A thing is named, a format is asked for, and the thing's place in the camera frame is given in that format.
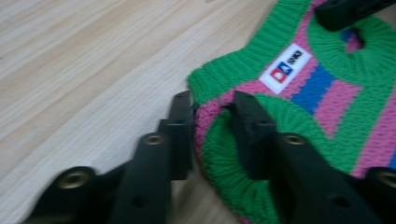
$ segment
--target white label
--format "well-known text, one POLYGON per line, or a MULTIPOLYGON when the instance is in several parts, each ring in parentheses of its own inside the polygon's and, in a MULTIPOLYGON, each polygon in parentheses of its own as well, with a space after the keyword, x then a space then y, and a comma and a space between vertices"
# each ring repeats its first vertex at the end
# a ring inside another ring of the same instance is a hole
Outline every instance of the white label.
POLYGON ((291 44, 262 73, 259 80, 271 91, 280 94, 300 73, 312 57, 310 53, 296 44, 291 44))

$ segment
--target light wood surface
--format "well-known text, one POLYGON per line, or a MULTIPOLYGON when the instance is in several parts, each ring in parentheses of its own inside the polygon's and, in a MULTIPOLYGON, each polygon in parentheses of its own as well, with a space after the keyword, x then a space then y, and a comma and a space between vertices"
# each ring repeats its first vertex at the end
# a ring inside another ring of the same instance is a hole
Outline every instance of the light wood surface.
MULTIPOLYGON (((275 2, 0 1, 0 223, 64 169, 129 160, 189 73, 245 46, 275 2)), ((174 193, 173 223, 237 223, 199 172, 174 193)))

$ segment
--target metal rivet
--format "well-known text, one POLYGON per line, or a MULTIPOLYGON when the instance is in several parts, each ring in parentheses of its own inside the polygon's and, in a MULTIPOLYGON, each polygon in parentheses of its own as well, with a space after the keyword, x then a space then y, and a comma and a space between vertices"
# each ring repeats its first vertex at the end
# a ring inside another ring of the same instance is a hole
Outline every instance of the metal rivet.
POLYGON ((158 145, 163 142, 163 138, 158 135, 152 135, 145 139, 147 145, 158 145))
POLYGON ((303 145, 305 140, 297 135, 288 135, 285 137, 285 141, 291 145, 303 145))
POLYGON ((63 176, 58 181, 60 189, 75 189, 85 185, 90 179, 90 175, 82 171, 75 171, 71 174, 63 176))
POLYGON ((382 181, 382 183, 392 188, 396 188, 396 174, 392 172, 380 172, 376 174, 376 178, 382 181))

